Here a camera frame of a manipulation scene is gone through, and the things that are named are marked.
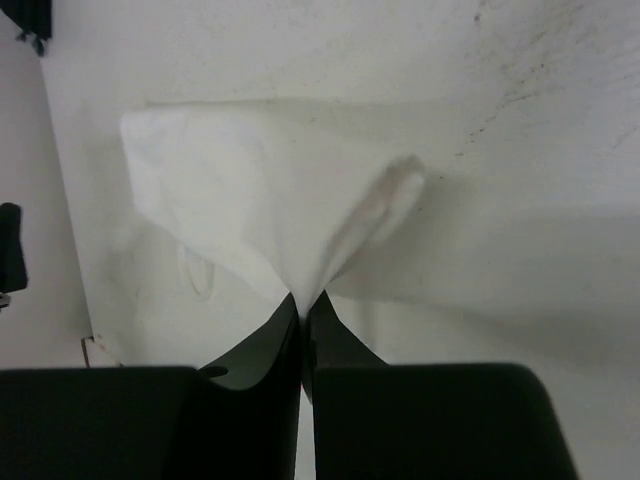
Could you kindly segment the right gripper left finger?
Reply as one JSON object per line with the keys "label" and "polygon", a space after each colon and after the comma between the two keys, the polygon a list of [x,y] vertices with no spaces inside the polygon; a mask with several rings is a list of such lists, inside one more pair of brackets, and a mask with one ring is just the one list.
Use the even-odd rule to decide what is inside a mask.
{"label": "right gripper left finger", "polygon": [[6,370],[5,479],[290,479],[299,317],[269,320],[202,368]]}

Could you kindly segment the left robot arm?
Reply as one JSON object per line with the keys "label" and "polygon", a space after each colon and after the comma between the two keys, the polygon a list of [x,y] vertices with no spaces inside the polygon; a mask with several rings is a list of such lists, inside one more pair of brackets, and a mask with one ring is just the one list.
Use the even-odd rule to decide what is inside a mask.
{"label": "left robot arm", "polygon": [[22,208],[14,203],[1,205],[1,293],[27,288],[28,275],[21,242]]}

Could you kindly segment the white tank top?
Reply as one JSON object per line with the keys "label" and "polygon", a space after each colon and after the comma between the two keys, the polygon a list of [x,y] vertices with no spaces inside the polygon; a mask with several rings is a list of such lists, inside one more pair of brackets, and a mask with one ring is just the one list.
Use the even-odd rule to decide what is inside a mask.
{"label": "white tank top", "polygon": [[125,113],[120,135],[146,220],[306,313],[331,283],[377,297],[414,259],[414,217],[488,112],[472,96],[157,104]]}

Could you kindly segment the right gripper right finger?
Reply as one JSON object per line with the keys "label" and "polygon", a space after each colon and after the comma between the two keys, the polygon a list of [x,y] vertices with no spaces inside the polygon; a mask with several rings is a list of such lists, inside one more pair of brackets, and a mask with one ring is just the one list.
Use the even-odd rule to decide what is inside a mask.
{"label": "right gripper right finger", "polygon": [[513,363],[388,364],[321,295],[303,321],[320,479],[574,479],[538,377]]}

